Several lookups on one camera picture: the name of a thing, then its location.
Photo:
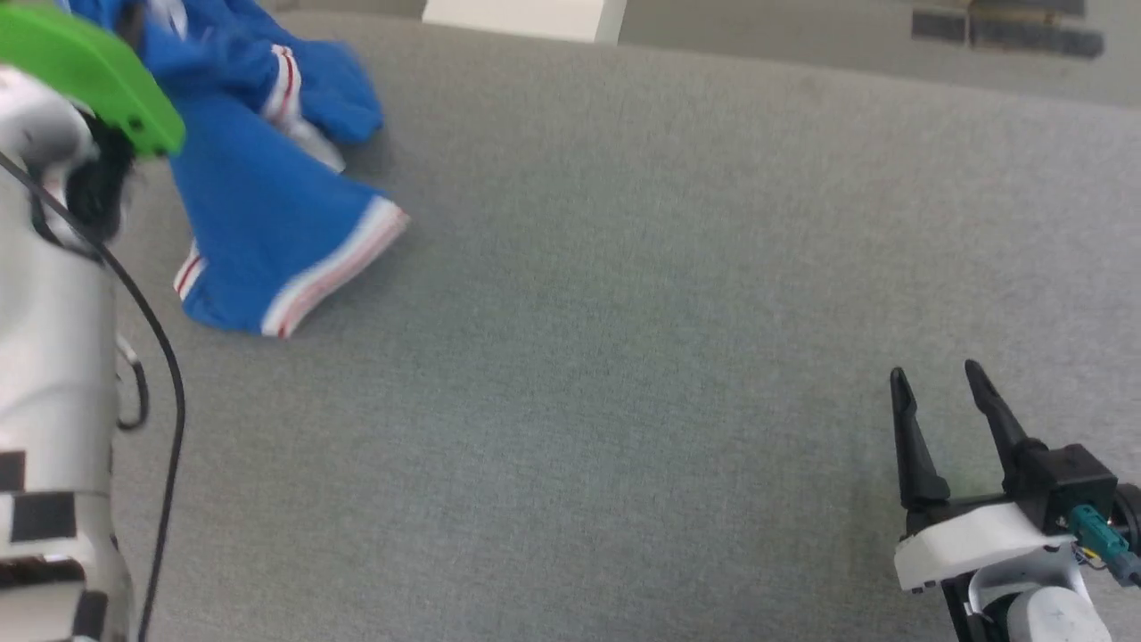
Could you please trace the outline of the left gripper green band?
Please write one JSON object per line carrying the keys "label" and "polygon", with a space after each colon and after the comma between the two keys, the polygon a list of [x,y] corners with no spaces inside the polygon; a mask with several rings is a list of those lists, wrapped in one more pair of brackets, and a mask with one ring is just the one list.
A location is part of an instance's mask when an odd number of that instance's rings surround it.
{"label": "left gripper green band", "polygon": [[76,107],[80,135],[94,146],[62,172],[62,196],[99,243],[119,231],[135,162],[177,154],[186,143],[183,117],[140,57],[146,22],[141,5],[111,13],[106,31],[57,5],[0,3],[0,62]]}

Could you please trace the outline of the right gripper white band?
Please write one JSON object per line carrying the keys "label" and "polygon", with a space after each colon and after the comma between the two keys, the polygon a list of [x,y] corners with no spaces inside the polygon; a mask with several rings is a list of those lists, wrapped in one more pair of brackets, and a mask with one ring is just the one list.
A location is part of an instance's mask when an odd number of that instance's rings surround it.
{"label": "right gripper white band", "polygon": [[[965,361],[976,407],[987,418],[1013,495],[1022,476],[1028,434],[981,363]],[[917,511],[946,503],[917,420],[917,403],[903,368],[890,374],[900,504]],[[895,548],[901,590],[938,590],[955,642],[1081,642],[1081,571],[1073,535],[1043,535],[1008,503],[971,509],[905,537]]]}

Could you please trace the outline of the blue basketball jersey white sleeves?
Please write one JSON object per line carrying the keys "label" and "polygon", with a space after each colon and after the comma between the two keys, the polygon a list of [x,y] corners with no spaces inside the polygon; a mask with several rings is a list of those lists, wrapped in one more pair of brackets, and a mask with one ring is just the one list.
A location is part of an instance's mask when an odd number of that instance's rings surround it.
{"label": "blue basketball jersey white sleeves", "polygon": [[140,8],[140,57],[185,125],[168,159],[192,244],[173,287],[193,320],[289,338],[399,238],[407,214],[345,172],[382,129],[353,50],[283,29],[258,0],[56,0],[111,31]]}

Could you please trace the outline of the black floor tape patches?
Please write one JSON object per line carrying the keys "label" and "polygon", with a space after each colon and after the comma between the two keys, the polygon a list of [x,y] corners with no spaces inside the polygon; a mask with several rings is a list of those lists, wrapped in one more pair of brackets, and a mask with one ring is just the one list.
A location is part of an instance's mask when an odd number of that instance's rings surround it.
{"label": "black floor tape patches", "polygon": [[931,0],[911,15],[911,36],[972,49],[1097,60],[1104,33],[1085,29],[1087,0]]}

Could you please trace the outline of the white rectangular box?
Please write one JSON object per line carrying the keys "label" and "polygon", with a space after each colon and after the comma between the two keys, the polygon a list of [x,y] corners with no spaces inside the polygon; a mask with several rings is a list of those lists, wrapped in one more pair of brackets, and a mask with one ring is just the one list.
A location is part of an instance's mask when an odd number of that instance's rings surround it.
{"label": "white rectangular box", "polygon": [[628,0],[427,0],[423,21],[513,36],[616,44]]}

